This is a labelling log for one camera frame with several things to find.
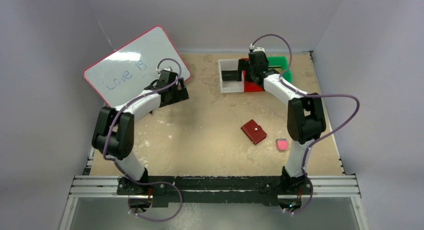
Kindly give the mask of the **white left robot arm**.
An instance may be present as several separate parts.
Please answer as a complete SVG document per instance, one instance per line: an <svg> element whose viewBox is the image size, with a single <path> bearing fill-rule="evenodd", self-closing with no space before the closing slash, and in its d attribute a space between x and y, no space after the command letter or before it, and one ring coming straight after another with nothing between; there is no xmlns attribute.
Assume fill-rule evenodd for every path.
<svg viewBox="0 0 424 230"><path fill-rule="evenodd" d="M100 109L92 147L103 158L115 164L124 178L146 185L149 181L147 168L133 153L135 123L154 110L189 99L184 78L176 72L163 69L158 79L145 87L140 95L117 107Z"/></svg>

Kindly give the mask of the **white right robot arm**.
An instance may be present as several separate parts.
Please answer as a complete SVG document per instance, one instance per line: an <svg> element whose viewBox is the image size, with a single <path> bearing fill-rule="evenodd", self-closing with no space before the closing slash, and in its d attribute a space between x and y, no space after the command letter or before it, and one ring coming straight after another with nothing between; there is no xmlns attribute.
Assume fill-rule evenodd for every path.
<svg viewBox="0 0 424 230"><path fill-rule="evenodd" d="M293 188L306 183L310 148L327 128L319 95L308 94L287 82L282 73L270 68L262 50L251 51L247 58L238 60L237 80L253 83L287 106L287 131L292 144L281 185Z"/></svg>

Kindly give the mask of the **red leather card holder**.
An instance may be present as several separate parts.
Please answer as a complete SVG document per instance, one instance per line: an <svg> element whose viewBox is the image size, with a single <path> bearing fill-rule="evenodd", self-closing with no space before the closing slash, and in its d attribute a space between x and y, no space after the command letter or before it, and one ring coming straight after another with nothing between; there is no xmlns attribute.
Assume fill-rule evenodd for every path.
<svg viewBox="0 0 424 230"><path fill-rule="evenodd" d="M244 134L249 138L249 140L254 145L257 145L259 142L261 142L267 137L267 133L253 119L243 124L240 129L244 132Z"/></svg>

